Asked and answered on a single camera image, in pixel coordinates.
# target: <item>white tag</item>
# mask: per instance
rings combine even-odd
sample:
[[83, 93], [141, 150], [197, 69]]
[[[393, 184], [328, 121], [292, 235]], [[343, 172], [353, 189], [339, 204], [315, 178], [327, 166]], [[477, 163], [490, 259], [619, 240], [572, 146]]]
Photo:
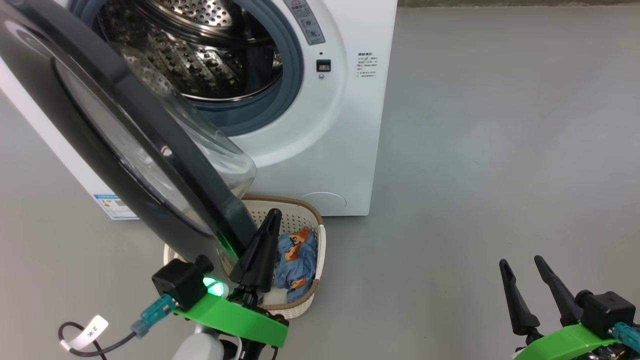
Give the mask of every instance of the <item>white tag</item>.
[[61, 341], [63, 347], [67, 350], [70, 348], [74, 348], [76, 350], [80, 350], [85, 346], [89, 345], [93, 340], [96, 340], [100, 334], [107, 328], [109, 322], [105, 320], [102, 316], [96, 315], [93, 320], [87, 325], [87, 327], [82, 331], [80, 335], [78, 335], [75, 339], [66, 342]]

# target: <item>green led light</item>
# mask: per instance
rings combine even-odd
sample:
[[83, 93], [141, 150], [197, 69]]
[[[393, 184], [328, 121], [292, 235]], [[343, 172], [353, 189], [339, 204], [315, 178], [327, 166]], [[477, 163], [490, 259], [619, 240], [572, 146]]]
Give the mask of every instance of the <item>green led light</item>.
[[225, 285], [221, 281], [217, 281], [211, 277], [205, 277], [202, 279], [204, 286], [207, 287], [207, 292], [211, 295], [222, 296], [225, 293]]

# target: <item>clothing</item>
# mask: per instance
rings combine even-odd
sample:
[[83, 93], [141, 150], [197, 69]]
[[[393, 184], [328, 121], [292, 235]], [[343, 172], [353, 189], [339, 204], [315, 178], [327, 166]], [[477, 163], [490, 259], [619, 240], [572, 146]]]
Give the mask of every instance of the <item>clothing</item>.
[[317, 241], [308, 227], [278, 239], [273, 285], [287, 289], [287, 302], [302, 298], [316, 277]]

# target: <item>sticker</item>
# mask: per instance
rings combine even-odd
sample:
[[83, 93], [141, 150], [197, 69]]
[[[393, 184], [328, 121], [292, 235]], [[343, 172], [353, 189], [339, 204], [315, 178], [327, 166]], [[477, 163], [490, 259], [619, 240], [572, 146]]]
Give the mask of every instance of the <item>sticker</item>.
[[109, 326], [109, 322], [105, 320], [102, 316], [96, 315], [93, 320], [87, 325], [84, 330], [80, 333], [80, 335], [76, 336], [75, 339], [67, 342], [62, 340], [60, 344], [67, 349], [74, 348], [76, 350], [80, 350], [91, 342], [95, 341], [100, 334], [104, 331], [104, 329]]
[[309, 45], [323, 44], [326, 42], [322, 29], [320, 25], [318, 25], [318, 21], [316, 21], [314, 12], [309, 7], [309, 4], [307, 4], [307, 0], [284, 0], [284, 3], [293, 14], [293, 17], [296, 18], [296, 22], [305, 34]]
[[375, 78], [378, 75], [378, 57], [373, 53], [358, 53], [356, 78]]
[[109, 214], [112, 220], [137, 220], [136, 214], [117, 195], [96, 195], [93, 194], [104, 211]]

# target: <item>black cable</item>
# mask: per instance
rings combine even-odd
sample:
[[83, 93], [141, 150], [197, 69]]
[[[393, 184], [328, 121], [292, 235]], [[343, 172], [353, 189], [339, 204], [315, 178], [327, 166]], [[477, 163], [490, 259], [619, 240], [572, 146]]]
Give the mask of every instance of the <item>black cable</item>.
[[[64, 340], [64, 338], [65, 338], [64, 335], [62, 334], [62, 332], [64, 331], [64, 329], [67, 326], [73, 326], [76, 329], [79, 329], [80, 331], [84, 331], [84, 327], [82, 325], [80, 325], [79, 323], [77, 323], [77, 322], [65, 322], [58, 329], [58, 338], [60, 339], [60, 341]], [[93, 342], [93, 345], [95, 345], [95, 349], [96, 350], [102, 351], [102, 348], [100, 347], [100, 345], [98, 345], [98, 341], [97, 340], [93, 340], [92, 342]], [[100, 358], [102, 360], [107, 360], [107, 357], [104, 354], [100, 355]]]
[[[58, 338], [60, 339], [60, 341], [65, 339], [65, 337], [64, 337], [62, 332], [63, 332], [64, 328], [66, 328], [67, 326], [73, 326], [73, 327], [77, 327], [78, 329], [84, 330], [84, 327], [82, 327], [78, 323], [65, 322], [64, 324], [60, 325], [60, 328], [58, 328]], [[94, 341], [93, 344], [95, 345], [95, 348], [98, 349], [98, 351], [84, 352], [84, 351], [79, 351], [79, 350], [76, 350], [74, 348], [71, 348], [69, 350], [69, 352], [71, 354], [74, 354], [75, 356], [80, 356], [80, 357], [100, 356], [100, 358], [102, 358], [102, 360], [107, 360], [107, 358], [104, 356], [104, 354], [106, 354], [106, 353], [108, 353], [110, 351], [114, 351], [115, 349], [121, 347], [122, 345], [126, 344], [129, 340], [131, 340], [131, 339], [133, 339], [135, 337], [136, 337], [136, 333], [132, 332], [129, 335], [127, 335], [126, 338], [118, 341], [117, 343], [115, 343], [115, 344], [113, 344], [110, 347], [105, 348], [105, 349], [101, 349], [100, 345], [98, 345], [98, 343], [96, 341]]]
[[265, 309], [263, 307], [256, 307], [255, 308], [255, 312], [256, 313], [260, 313], [262, 315], [269, 316], [269, 317], [273, 316], [273, 314], [271, 314], [271, 311], [269, 311], [269, 310], [267, 310], [267, 309]]

